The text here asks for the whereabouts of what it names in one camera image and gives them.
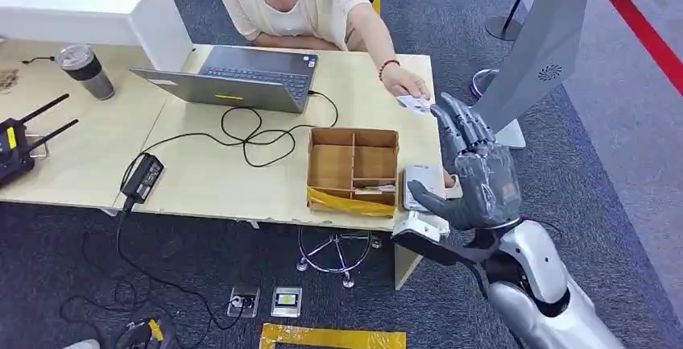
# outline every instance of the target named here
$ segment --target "stainless steel tumbler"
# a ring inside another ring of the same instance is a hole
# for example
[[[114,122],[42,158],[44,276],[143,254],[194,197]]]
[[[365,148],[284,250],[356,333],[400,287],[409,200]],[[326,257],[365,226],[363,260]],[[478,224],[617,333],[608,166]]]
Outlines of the stainless steel tumbler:
[[[66,47],[55,62],[95,98],[104,101],[114,96],[114,86],[91,47],[81,44]]]

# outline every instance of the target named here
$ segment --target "card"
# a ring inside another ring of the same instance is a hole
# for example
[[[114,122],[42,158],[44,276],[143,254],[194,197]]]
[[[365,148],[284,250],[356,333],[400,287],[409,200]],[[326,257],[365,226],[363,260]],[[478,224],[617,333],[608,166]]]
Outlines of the card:
[[[398,97],[399,101],[403,103],[408,109],[417,114],[425,114],[429,112],[431,104],[423,98],[415,98],[412,95],[403,95]]]

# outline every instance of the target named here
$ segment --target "red line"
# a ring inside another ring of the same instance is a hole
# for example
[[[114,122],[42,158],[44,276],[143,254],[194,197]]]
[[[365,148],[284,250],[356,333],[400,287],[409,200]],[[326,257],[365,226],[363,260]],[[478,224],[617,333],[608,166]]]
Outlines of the red line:
[[[664,75],[683,96],[683,63],[631,0],[610,0]]]

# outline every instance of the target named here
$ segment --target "yellow tape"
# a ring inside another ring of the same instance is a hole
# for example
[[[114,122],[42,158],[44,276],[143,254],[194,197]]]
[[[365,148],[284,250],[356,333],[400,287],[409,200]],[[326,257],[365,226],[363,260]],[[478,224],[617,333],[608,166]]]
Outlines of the yellow tape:
[[[161,332],[161,328],[159,328],[159,324],[156,323],[156,321],[153,319],[150,320],[147,324],[150,326],[151,335],[153,335],[157,341],[160,341],[160,342],[163,341],[164,340],[164,333]]]
[[[343,349],[405,349],[404,332],[312,329],[263,324],[259,349],[275,349],[277,343]]]
[[[17,147],[17,138],[14,136],[14,128],[7,129],[7,142],[10,143],[10,149]]]
[[[382,0],[374,0],[372,2],[372,7],[375,9],[375,12],[377,12],[378,15],[379,15],[379,10],[382,7],[381,4],[382,4]]]
[[[394,214],[394,207],[386,204],[337,197],[313,188],[307,188],[307,191],[308,198],[311,201],[321,203],[333,210],[342,210],[354,214],[365,214],[366,216],[392,216]]]
[[[244,98],[242,98],[242,97],[234,97],[232,95],[221,95],[219,93],[215,94],[214,97],[220,98],[220,99],[234,99],[236,101],[243,101],[244,100]]]

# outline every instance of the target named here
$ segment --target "red bracelet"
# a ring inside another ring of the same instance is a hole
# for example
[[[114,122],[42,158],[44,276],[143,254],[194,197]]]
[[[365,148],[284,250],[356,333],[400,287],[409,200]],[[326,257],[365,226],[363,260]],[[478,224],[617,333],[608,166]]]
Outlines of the red bracelet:
[[[399,63],[398,60],[396,59],[390,59],[384,62],[381,67],[379,67],[379,80],[382,81],[382,74],[384,73],[384,69],[391,63],[395,63],[399,67],[401,66],[401,63]]]

